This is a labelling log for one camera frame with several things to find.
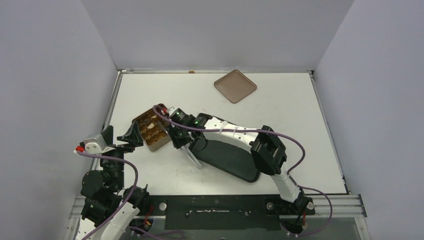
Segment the metal tongs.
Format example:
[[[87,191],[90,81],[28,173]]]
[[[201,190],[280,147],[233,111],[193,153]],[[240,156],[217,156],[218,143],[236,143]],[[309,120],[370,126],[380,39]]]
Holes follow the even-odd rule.
[[[192,153],[192,151],[188,148],[187,145],[182,146],[181,149],[188,155],[188,157],[198,169],[202,168],[200,161],[195,157],[195,155]]]

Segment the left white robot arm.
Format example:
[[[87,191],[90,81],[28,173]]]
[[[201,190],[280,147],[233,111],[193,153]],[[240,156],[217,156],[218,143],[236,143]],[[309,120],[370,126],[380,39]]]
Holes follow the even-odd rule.
[[[137,167],[124,159],[126,153],[144,145],[138,123],[134,121],[117,140],[123,143],[113,143],[114,128],[109,125],[75,148],[74,153],[80,156],[98,158],[102,168],[90,170],[82,178],[83,225],[77,231],[77,240],[118,240],[136,215],[153,211],[147,188],[137,185]]]

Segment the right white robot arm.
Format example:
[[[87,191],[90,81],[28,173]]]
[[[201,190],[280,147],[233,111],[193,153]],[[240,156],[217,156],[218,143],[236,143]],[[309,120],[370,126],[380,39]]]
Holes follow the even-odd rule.
[[[248,183],[260,174],[270,176],[289,214],[312,211],[314,204],[291,178],[286,146],[269,126],[246,128],[217,116],[194,116],[180,108],[160,108],[169,123],[166,132],[173,146],[181,149],[197,168],[209,164]]]

